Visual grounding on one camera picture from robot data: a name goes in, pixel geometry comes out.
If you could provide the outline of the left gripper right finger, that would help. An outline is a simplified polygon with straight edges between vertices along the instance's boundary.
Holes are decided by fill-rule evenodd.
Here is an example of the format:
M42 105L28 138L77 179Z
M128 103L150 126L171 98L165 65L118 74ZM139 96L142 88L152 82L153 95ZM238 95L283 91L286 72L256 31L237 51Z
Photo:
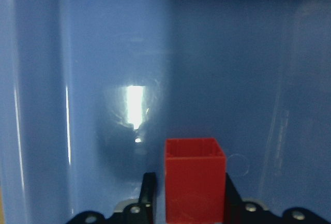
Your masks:
M239 224L242 220L242 199L228 173L225 174L223 223Z

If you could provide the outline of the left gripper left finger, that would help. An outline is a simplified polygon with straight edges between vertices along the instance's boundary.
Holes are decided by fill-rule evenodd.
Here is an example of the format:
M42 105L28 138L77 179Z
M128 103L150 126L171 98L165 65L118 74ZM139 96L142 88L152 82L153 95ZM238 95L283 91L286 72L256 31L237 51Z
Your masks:
M157 177L155 172L147 172L143 175L139 203L144 206L147 223L154 223L155 219L155 201L156 201Z

